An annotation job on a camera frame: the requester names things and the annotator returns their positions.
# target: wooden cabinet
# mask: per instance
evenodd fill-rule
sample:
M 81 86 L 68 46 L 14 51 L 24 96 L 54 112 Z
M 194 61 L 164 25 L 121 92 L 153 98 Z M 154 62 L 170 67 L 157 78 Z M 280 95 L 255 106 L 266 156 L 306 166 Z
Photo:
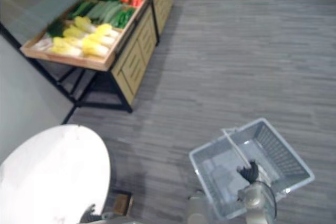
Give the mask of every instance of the wooden cabinet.
M 112 69 L 112 74 L 129 105 L 134 100 L 155 48 L 156 37 L 153 20 L 152 10 L 148 6 Z
M 159 34 L 161 34 L 163 31 L 164 25 L 168 19 L 172 5 L 173 0 L 154 0 L 154 8 Z

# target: cable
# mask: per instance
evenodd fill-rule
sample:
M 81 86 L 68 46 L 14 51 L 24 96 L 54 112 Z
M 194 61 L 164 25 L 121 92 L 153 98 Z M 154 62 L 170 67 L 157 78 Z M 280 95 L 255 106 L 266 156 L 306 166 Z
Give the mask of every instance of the cable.
M 259 181 L 259 180 L 256 180 L 256 182 L 263 184 L 271 192 L 272 198 L 273 198 L 273 203 L 274 203 L 274 219 L 276 219 L 277 218 L 277 214 L 278 214 L 278 211 L 277 211 L 277 200 L 275 198 L 275 194 L 274 194 L 272 188 L 269 185 L 267 185 L 265 182 L 262 182 L 262 181 Z

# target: black metal frame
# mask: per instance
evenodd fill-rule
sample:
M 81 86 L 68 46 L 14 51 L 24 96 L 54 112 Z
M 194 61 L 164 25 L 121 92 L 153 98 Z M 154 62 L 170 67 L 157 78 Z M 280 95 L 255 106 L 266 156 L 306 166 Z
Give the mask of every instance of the black metal frame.
M 68 113 L 68 115 L 66 116 L 65 120 L 63 121 L 63 124 L 69 120 L 69 118 L 71 117 L 73 112 L 76 110 L 76 108 L 83 107 L 83 106 L 94 107 L 94 108 L 104 108 L 104 109 L 114 109 L 114 110 L 126 110 L 129 113 L 133 111 L 110 71 L 109 72 L 96 71 L 93 77 L 91 78 L 91 80 L 89 81 L 89 83 L 83 89 L 79 98 L 76 99 L 75 93 L 78 89 L 78 86 L 81 80 L 83 79 L 85 72 L 87 70 L 92 71 L 91 69 L 71 67 L 66 73 L 63 74 L 63 76 L 56 79 L 48 72 L 48 70 L 37 59 L 28 58 L 21 52 L 20 50 L 20 47 L 22 46 L 21 43 L 9 32 L 9 30 L 4 26 L 2 22 L 0 22 L 0 34 L 16 49 L 16 51 L 20 55 L 22 55 L 40 74 L 42 74 L 42 76 L 44 76 L 57 90 L 59 90 L 73 104 L 73 107 Z M 62 83 L 66 79 L 68 79 L 73 73 L 75 73 L 76 70 L 78 69 L 80 71 L 80 74 L 75 80 L 75 84 L 72 86 L 69 92 L 68 90 L 64 88 Z M 85 101 L 85 97 L 90 92 L 99 73 L 103 73 L 106 78 L 109 78 L 109 82 L 111 83 L 112 88 L 115 91 L 115 94 L 118 96 L 121 102 L 120 104 L 106 104 L 106 103 L 95 103 L 95 102 Z
M 148 0 L 147 3 L 144 3 L 145 7 L 143 8 L 143 12 L 136 18 L 134 21 L 134 26 L 132 27 L 131 31 L 128 32 L 128 36 L 125 38 L 125 40 L 122 43 L 122 46 L 120 49 L 117 50 L 115 53 L 115 61 L 111 65 L 108 71 L 98 71 L 98 70 L 92 70 L 92 69 L 86 69 L 86 68 L 80 68 L 80 67 L 71 67 L 66 73 L 64 73 L 60 78 L 56 79 L 54 78 L 50 72 L 39 62 L 37 59 L 28 58 L 26 57 L 20 50 L 20 47 L 22 46 L 21 43 L 8 31 L 8 29 L 0 22 L 0 34 L 3 35 L 3 37 L 17 50 L 17 52 L 22 55 L 42 76 L 44 76 L 57 90 L 59 90 L 72 104 L 73 107 L 62 122 L 62 124 L 66 124 L 76 108 L 80 107 L 92 107 L 92 108 L 102 108 L 102 109 L 112 109 L 112 110 L 124 110 L 129 113 L 132 113 L 133 110 L 128 104 L 126 97 L 124 96 L 123 92 L 121 91 L 117 81 L 115 80 L 113 74 L 112 74 L 112 68 L 118 61 L 118 58 L 123 53 L 126 45 L 128 44 L 129 40 L 131 39 L 134 31 L 138 27 L 139 21 L 141 20 L 142 16 L 144 15 L 145 11 L 148 8 L 151 8 L 153 13 L 153 19 L 154 19 L 154 27 L 155 27 L 155 35 L 156 35 L 156 45 L 160 42 L 160 35 L 159 35 L 159 29 L 156 21 L 156 15 L 155 15 L 155 8 L 154 8 L 154 1 Z M 80 74 L 78 75 L 77 79 L 75 80 L 74 85 L 72 86 L 71 90 L 68 91 L 65 89 L 65 87 L 62 85 L 66 79 L 68 79 L 70 76 L 73 75 L 76 71 L 80 71 Z M 91 77 L 90 81 L 86 86 L 84 87 L 83 91 L 79 95 L 79 97 L 75 97 L 76 91 L 78 89 L 78 86 L 80 85 L 80 82 L 82 81 L 86 71 L 95 71 L 93 77 Z M 92 91 L 92 88 L 95 84 L 95 81 L 97 79 L 98 75 L 103 75 L 104 78 L 106 78 L 113 90 L 113 94 L 116 94 L 117 97 L 120 100 L 120 103 L 98 103 L 98 102 L 88 102 L 85 101 L 85 98 L 88 96 L 88 94 Z

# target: produce display stand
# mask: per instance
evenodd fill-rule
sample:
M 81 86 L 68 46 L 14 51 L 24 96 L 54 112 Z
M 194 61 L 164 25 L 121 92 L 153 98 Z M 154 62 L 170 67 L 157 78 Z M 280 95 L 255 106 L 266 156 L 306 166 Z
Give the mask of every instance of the produce display stand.
M 104 59 L 90 58 L 67 58 L 45 52 L 36 52 L 31 46 L 44 34 L 37 35 L 23 46 L 11 35 L 11 33 L 1 24 L 1 33 L 7 41 L 14 46 L 52 85 L 54 85 L 69 101 L 73 107 L 64 123 L 68 121 L 76 108 L 89 106 L 94 108 L 105 108 L 115 110 L 126 110 L 132 112 L 132 103 L 139 89 L 148 62 L 154 52 L 155 46 L 159 43 L 159 34 L 162 33 L 164 24 L 172 7 L 173 0 L 143 0 L 141 6 L 136 8 L 131 19 L 122 30 L 120 36 L 109 49 L 108 56 Z M 69 12 L 69 8 L 60 17 Z M 40 60 L 57 62 L 69 66 L 69 70 L 60 78 L 56 79 L 40 63 Z M 87 72 L 93 75 L 86 86 L 78 87 L 83 81 Z M 74 76 L 77 78 L 68 91 L 64 87 L 64 81 Z M 87 97 L 93 90 L 97 80 L 104 78 L 109 83 L 109 92 L 118 97 L 114 103 L 90 102 Z

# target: cabinet drawer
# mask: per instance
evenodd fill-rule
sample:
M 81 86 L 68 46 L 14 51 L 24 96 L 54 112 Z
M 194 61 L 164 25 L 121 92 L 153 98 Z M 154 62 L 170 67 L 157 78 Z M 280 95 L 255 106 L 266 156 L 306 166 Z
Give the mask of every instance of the cabinet drawer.
M 121 72 L 134 95 L 139 88 L 145 70 L 146 67 L 142 58 L 141 49 L 138 41 L 136 41 L 121 68 Z
M 145 65 L 148 64 L 149 60 L 152 57 L 155 44 L 156 44 L 156 35 L 154 28 L 153 16 L 150 15 L 147 20 L 145 20 L 145 25 L 140 31 L 138 41 L 140 44 L 140 49 L 142 52 L 142 57 Z

